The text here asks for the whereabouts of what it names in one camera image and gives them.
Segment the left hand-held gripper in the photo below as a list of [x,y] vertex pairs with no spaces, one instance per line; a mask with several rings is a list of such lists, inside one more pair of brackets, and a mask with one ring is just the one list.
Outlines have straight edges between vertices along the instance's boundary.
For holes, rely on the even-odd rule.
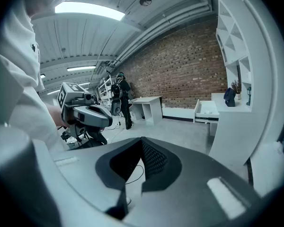
[[63,82],[57,101],[63,122],[70,126],[67,131],[70,136],[87,133],[92,146],[107,144],[102,131],[112,125],[112,115],[106,108],[95,104],[90,92],[78,84]]

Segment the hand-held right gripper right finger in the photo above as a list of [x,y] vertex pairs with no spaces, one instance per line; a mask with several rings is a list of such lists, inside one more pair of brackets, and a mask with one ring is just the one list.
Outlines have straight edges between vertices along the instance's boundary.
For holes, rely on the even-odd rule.
[[168,145],[169,143],[162,140],[141,138],[141,160],[145,173],[143,193],[164,191],[180,176],[182,162]]

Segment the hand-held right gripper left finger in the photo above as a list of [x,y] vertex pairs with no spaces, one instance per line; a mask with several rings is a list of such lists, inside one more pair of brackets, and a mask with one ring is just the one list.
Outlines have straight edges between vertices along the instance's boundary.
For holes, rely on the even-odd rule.
[[108,147],[108,152],[96,161],[96,173],[106,187],[124,189],[142,157],[141,138],[129,138]]

